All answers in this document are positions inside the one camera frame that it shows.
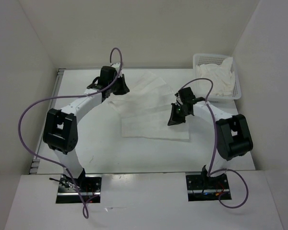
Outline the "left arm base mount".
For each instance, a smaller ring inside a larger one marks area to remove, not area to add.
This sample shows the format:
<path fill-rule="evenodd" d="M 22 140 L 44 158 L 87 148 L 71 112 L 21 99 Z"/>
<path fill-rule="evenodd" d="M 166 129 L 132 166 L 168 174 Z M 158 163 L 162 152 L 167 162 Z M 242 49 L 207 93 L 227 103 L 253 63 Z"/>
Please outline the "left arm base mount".
<path fill-rule="evenodd" d="M 74 184 L 63 174 L 58 180 L 56 204 L 76 204 L 81 203 Z M 87 174 L 85 184 L 78 186 L 81 196 L 86 203 L 100 203 L 102 176 Z"/>

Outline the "white skirt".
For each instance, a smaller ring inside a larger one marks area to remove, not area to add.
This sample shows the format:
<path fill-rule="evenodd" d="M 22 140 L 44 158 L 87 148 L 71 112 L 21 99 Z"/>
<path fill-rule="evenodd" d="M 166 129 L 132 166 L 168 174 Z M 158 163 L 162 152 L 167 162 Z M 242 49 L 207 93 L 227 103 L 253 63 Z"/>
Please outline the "white skirt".
<path fill-rule="evenodd" d="M 131 83 L 129 89 L 126 95 L 112 95 L 108 99 L 108 104 L 120 115 L 123 138 L 189 140 L 187 124 L 168 126 L 175 96 L 161 77 L 148 71 Z"/>

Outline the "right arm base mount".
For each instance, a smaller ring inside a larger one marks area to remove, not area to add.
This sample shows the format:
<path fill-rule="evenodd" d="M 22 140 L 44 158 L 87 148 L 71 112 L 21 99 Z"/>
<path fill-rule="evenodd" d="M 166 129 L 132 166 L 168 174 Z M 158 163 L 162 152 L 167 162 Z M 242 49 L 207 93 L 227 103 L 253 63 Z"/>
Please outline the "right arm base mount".
<path fill-rule="evenodd" d="M 231 200 L 228 179 L 225 174 L 208 180 L 199 173 L 185 175 L 187 195 L 189 202 L 214 201 L 221 197 L 221 200 Z"/>

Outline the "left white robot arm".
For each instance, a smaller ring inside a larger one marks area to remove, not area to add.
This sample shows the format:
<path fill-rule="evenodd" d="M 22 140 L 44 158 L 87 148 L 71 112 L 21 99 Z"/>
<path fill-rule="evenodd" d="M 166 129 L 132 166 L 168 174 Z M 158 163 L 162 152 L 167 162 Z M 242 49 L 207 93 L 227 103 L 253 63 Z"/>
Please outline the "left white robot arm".
<path fill-rule="evenodd" d="M 77 125 L 111 94 L 125 95 L 130 91 L 121 70 L 122 64 L 119 62 L 103 66 L 100 76 L 87 86 L 84 97 L 75 99 L 59 110 L 52 108 L 47 113 L 43 141 L 56 154 L 59 163 L 64 165 L 63 175 L 74 191 L 82 191 L 87 184 L 85 170 L 75 150 L 78 142 Z"/>

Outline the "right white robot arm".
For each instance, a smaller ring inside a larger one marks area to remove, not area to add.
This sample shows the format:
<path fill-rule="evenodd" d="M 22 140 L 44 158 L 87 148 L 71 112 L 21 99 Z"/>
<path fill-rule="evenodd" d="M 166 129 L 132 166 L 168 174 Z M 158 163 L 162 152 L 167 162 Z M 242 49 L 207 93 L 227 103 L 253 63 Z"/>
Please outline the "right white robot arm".
<path fill-rule="evenodd" d="M 190 87 L 179 90 L 176 102 L 172 103 L 168 126 L 186 122 L 189 115 L 210 123 L 214 130 L 214 145 L 211 160 L 203 167 L 201 176 L 205 188 L 212 188 L 217 177 L 229 171 L 228 162 L 235 157 L 244 156 L 253 149 L 253 141 L 246 117 L 242 114 L 227 113 L 207 101 L 196 97 Z"/>

